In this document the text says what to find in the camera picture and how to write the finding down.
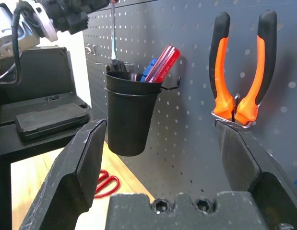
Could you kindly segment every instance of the screwdriver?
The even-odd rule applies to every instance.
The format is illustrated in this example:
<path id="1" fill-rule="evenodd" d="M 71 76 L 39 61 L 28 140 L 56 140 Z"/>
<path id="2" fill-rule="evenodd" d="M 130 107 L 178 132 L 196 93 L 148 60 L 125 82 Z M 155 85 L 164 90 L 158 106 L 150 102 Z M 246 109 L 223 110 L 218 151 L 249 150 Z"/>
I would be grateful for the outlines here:
<path id="1" fill-rule="evenodd" d="M 111 0 L 111 43 L 112 43 L 112 52 L 111 52 L 111 59 L 112 59 L 112 64 L 108 65 L 106 70 L 107 72 L 110 71 L 122 71 L 122 72 L 127 72 L 126 65 L 122 60 L 117 59 L 116 55 L 116 34 L 115 34 L 115 3 L 117 3 L 118 0 Z"/>

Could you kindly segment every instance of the metal hook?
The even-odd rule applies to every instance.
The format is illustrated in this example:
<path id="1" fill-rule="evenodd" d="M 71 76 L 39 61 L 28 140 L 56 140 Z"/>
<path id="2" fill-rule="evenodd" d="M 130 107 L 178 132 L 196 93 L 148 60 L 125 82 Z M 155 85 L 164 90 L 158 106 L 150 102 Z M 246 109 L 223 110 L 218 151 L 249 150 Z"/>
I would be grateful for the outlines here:
<path id="1" fill-rule="evenodd" d="M 90 61 L 92 62 L 93 64 L 96 64 L 96 65 L 112 65 L 112 63 L 105 63 L 105 62 L 93 62 L 92 60 L 90 59 L 86 59 L 87 61 Z M 128 64 L 128 63 L 125 63 L 125 66 L 133 66 L 133 64 Z"/>
<path id="2" fill-rule="evenodd" d="M 91 53 L 92 53 L 92 55 L 93 56 L 95 56 L 96 55 L 96 52 L 95 52 L 95 49 L 94 49 L 94 46 L 96 46 L 96 45 L 92 45 L 92 44 L 87 44 L 87 47 L 91 50 Z"/>
<path id="3" fill-rule="evenodd" d="M 178 78 L 177 86 L 174 86 L 172 88 L 166 88 L 166 87 L 161 86 L 161 88 L 164 89 L 164 90 L 167 90 L 167 91 L 172 91 L 172 90 L 178 89 L 179 86 L 180 86 L 180 80 L 181 80 L 181 77 Z"/>
<path id="4" fill-rule="evenodd" d="M 86 52 L 86 54 L 91 54 L 91 49 L 90 49 L 90 47 L 85 47 L 85 52 Z"/>

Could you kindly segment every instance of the white wall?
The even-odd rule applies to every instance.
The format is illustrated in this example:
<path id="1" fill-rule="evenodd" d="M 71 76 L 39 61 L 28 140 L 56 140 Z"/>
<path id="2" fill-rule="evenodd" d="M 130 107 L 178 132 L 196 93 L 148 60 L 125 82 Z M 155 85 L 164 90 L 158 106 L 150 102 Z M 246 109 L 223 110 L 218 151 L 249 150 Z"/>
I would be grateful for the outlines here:
<path id="1" fill-rule="evenodd" d="M 39 46 L 55 45 L 64 46 L 70 51 L 77 95 L 92 106 L 82 32 L 73 35 L 70 35 L 67 31 L 58 32 L 58 41 L 51 43 L 46 38 L 41 38 Z"/>

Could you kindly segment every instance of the screw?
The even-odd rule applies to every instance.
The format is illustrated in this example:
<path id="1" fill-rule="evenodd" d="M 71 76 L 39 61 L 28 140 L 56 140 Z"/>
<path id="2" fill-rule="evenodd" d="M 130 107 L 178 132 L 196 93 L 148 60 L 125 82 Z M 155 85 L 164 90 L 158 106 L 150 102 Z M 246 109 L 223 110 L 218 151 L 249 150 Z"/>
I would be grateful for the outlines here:
<path id="1" fill-rule="evenodd" d="M 152 203 L 152 208 L 157 214 L 169 211 L 170 207 L 170 202 L 165 199 L 157 199 Z"/>
<path id="2" fill-rule="evenodd" d="M 200 211 L 205 214 L 211 213 L 214 211 L 214 206 L 210 202 L 210 200 L 206 198 L 201 198 L 195 201 L 195 207 Z"/>
<path id="3" fill-rule="evenodd" d="M 281 223 L 277 226 L 277 230 L 293 230 L 293 226 L 287 223 Z"/>

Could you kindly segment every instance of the black cable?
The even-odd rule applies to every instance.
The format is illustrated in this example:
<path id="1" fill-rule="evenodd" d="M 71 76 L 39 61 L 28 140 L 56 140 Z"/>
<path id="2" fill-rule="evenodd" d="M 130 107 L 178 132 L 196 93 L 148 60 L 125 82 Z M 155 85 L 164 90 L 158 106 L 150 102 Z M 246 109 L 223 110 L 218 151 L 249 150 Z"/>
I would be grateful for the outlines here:
<path id="1" fill-rule="evenodd" d="M 16 9 L 13 13 L 12 20 L 12 46 L 13 46 L 13 54 L 15 59 L 16 66 L 16 80 L 13 82 L 9 82 L 9 84 L 18 85 L 22 80 L 22 69 L 20 65 L 20 57 L 19 57 L 19 47 L 18 47 L 18 26 L 21 12 L 27 11 L 29 13 L 34 12 L 32 6 L 26 2 L 21 1 L 17 4 Z"/>

